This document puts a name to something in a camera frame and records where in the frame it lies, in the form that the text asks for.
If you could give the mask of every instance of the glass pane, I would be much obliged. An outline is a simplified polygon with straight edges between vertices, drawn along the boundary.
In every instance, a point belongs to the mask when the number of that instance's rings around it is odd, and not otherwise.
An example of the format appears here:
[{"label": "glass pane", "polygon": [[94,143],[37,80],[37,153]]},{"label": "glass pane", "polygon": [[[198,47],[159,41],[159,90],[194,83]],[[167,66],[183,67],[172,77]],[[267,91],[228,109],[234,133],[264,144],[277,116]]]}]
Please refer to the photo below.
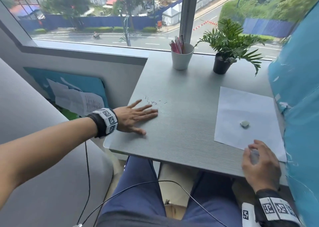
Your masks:
[{"label": "glass pane", "polygon": [[1,1],[34,39],[170,50],[179,35],[182,0]]},{"label": "glass pane", "polygon": [[[265,59],[275,59],[287,38],[318,0],[197,0],[191,44],[195,45],[205,31],[217,28],[220,18],[239,22],[243,34],[260,35],[265,45],[249,51]],[[201,42],[195,52],[215,54],[209,43]]]}]

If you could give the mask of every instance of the gray desk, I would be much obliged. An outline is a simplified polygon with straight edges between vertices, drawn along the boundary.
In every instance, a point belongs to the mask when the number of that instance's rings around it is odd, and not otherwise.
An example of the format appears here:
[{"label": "gray desk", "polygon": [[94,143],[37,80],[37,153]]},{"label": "gray desk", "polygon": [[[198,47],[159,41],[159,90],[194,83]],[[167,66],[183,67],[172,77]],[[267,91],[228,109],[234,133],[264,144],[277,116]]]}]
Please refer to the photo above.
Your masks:
[{"label": "gray desk", "polygon": [[[145,137],[114,133],[110,150],[117,153],[173,162],[234,176],[243,176],[243,150],[214,141],[220,86],[273,97],[264,61],[257,76],[245,60],[225,75],[213,73],[214,56],[193,55],[189,68],[172,68],[170,52],[151,52],[130,103],[143,99],[158,108],[159,116],[141,125]],[[283,120],[279,125],[283,131]],[[281,163],[281,184],[287,185]]]}]

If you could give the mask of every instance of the street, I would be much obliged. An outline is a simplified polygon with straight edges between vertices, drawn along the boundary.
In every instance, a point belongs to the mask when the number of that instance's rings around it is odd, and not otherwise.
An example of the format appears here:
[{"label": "street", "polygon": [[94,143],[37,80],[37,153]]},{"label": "street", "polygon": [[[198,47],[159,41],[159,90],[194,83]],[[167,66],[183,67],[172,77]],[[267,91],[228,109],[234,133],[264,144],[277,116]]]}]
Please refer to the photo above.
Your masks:
[{"label": "street", "polygon": [[[207,30],[216,29],[215,25],[205,23],[205,21],[217,22],[219,14],[221,12],[222,5],[209,11],[208,13],[200,16],[194,20],[191,41],[192,45],[195,45],[203,33]],[[156,33],[156,34],[144,34],[144,33],[132,33],[130,34],[131,46],[136,48],[156,49],[156,50],[170,50],[169,42],[174,40],[175,36],[179,35],[179,28],[176,28],[169,32]],[[122,33],[102,33],[101,39],[93,39],[93,34],[85,33],[67,33],[67,34],[43,34],[35,35],[33,39],[55,40],[55,41],[67,41],[67,42],[79,42],[90,44],[102,44],[113,46],[127,46],[125,41],[121,41]],[[276,58],[280,51],[281,46],[272,44],[258,44],[252,46],[249,51],[258,49],[257,53],[261,53],[264,59]],[[209,46],[208,43],[200,43],[195,48],[197,53],[215,54],[216,52]]]}]

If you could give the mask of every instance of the hand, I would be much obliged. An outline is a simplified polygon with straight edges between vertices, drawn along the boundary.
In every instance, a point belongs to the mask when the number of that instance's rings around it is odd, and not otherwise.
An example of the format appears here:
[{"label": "hand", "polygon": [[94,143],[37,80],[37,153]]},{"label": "hand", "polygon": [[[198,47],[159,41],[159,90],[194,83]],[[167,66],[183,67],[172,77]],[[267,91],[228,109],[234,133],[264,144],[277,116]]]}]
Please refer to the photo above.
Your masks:
[{"label": "hand", "polygon": [[[253,144],[248,145],[242,160],[242,170],[247,182],[252,186],[255,193],[261,189],[279,188],[279,179],[281,176],[280,165],[275,154],[269,147],[260,140],[254,140]],[[257,149],[259,152],[259,161],[253,165],[250,160],[250,149]]]},{"label": "hand", "polygon": [[142,100],[140,99],[129,106],[114,109],[114,112],[118,118],[117,130],[122,132],[135,132],[141,135],[146,134],[145,130],[141,128],[136,128],[134,124],[136,124],[139,121],[145,121],[155,118],[158,115],[158,110],[146,110],[152,107],[151,104],[145,105],[137,109],[133,109],[133,107],[135,107],[141,101]]}]

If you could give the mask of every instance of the wristband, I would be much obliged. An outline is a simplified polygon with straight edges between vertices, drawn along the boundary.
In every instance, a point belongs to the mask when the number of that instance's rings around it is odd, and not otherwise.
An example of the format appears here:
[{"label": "wristband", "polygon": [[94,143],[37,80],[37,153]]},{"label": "wristband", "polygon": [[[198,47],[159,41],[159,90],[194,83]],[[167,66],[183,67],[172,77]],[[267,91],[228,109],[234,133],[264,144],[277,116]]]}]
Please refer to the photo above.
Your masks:
[{"label": "wristband", "polygon": [[114,132],[118,125],[118,118],[112,109],[101,108],[93,111],[87,117],[91,118],[98,128],[96,138],[102,138]]},{"label": "wristband", "polygon": [[274,190],[257,191],[254,209],[256,222],[261,226],[301,226],[289,203]]}]

